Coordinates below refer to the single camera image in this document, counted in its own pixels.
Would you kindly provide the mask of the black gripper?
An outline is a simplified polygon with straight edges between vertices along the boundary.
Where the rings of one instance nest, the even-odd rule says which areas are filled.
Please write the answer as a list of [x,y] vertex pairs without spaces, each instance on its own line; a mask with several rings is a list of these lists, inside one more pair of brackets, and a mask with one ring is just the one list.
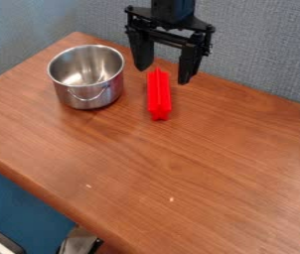
[[178,83],[197,74],[202,56],[212,51],[216,27],[195,15],[195,0],[151,0],[151,7],[127,6],[126,34],[134,65],[143,71],[154,62],[154,44],[182,49]]

